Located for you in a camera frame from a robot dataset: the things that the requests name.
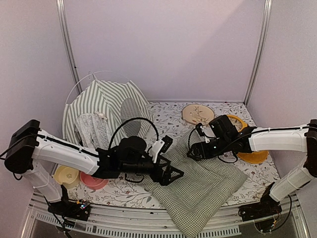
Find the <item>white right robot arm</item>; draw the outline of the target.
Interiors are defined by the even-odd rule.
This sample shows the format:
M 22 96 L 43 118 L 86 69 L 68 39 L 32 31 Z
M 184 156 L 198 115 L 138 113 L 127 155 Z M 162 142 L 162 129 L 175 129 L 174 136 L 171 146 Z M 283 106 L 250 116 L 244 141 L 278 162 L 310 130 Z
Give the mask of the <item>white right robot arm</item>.
M 200 161 L 231 152 L 251 154 L 269 151 L 275 155 L 300 155 L 293 168 L 281 179 L 269 185 L 256 206 L 260 216 L 267 216 L 286 196 L 300 190 L 317 177 L 317 121 L 289 127 L 246 126 L 238 130 L 227 115 L 214 118 L 208 124 L 212 137 L 202 125 L 196 126 L 203 142 L 189 146 L 188 157 Z

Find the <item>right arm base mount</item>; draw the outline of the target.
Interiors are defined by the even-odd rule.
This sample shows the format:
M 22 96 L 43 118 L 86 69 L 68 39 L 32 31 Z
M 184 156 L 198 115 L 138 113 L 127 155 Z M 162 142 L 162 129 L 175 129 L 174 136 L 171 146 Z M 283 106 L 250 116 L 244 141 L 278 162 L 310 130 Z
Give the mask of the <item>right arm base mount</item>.
M 242 218 L 242 221 L 250 221 L 281 212 L 282 208 L 279 202 L 264 201 L 240 206 L 238 215 Z

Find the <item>green checked cushion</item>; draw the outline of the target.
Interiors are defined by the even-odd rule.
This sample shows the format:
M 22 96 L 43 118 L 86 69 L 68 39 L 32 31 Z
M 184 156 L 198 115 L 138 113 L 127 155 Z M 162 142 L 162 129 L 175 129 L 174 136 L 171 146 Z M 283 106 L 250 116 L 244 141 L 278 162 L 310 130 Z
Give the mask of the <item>green checked cushion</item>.
M 149 176 L 141 182 L 141 187 L 167 210 L 173 223 L 188 238 L 196 237 L 248 178 L 234 165 L 218 159 L 188 158 L 188 146 L 200 141 L 196 132 L 188 130 L 164 154 L 172 166 L 184 172 L 183 177 L 167 186 L 153 182 Z

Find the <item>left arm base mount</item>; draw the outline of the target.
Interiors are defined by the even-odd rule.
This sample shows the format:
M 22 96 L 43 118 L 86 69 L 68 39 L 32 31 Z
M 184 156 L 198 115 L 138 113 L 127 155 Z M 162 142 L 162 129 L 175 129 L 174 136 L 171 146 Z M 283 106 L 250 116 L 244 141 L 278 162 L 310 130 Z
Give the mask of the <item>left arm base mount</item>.
M 67 190 L 62 190 L 61 201 L 49 202 L 48 211 L 62 218 L 71 218 L 80 221 L 88 221 L 91 212 L 88 200 L 71 201 L 68 198 Z

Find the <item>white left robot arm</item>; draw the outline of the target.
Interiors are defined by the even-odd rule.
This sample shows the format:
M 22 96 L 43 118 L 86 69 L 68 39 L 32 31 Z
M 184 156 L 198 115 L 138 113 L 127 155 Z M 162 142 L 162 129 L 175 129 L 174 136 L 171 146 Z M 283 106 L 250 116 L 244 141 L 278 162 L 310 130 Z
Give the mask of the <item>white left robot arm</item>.
M 121 173 L 148 175 L 153 182 L 166 186 L 184 175 L 162 156 L 171 144 L 172 139 L 165 136 L 148 149 L 144 139 L 130 136 L 106 150 L 89 149 L 55 138 L 40 128 L 39 121 L 32 119 L 12 135 L 1 156 L 10 172 L 22 175 L 61 214 L 70 215 L 74 208 L 65 187 L 50 176 L 40 164 L 41 160 L 71 167 L 98 179 L 115 179 Z

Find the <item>green striped pet tent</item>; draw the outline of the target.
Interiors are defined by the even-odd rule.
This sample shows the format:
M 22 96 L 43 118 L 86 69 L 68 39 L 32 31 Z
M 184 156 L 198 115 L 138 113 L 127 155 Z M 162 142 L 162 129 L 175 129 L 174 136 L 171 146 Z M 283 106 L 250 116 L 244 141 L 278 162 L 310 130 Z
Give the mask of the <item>green striped pet tent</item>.
M 100 80 L 97 73 L 86 89 L 66 103 L 62 120 L 62 138 L 88 148 L 118 145 L 129 136 L 145 138 L 154 115 L 149 102 L 131 80 L 126 83 Z

